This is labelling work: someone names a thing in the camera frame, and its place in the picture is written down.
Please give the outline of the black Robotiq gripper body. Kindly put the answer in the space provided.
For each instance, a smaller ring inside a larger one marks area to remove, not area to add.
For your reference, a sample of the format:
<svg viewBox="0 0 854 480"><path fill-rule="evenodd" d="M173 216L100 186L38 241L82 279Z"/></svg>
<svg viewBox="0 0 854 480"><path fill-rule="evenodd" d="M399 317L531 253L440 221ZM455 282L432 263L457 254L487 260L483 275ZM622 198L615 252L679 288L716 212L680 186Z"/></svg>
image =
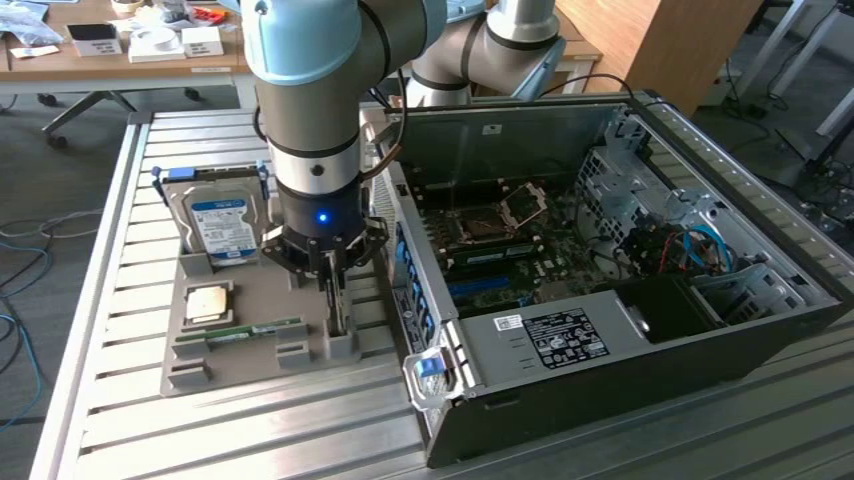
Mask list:
<svg viewBox="0 0 854 480"><path fill-rule="evenodd" d="M276 182L283 213L281 245L305 274L323 270L323 256L351 247L365 231L361 187L352 181L329 194L309 195Z"/></svg>

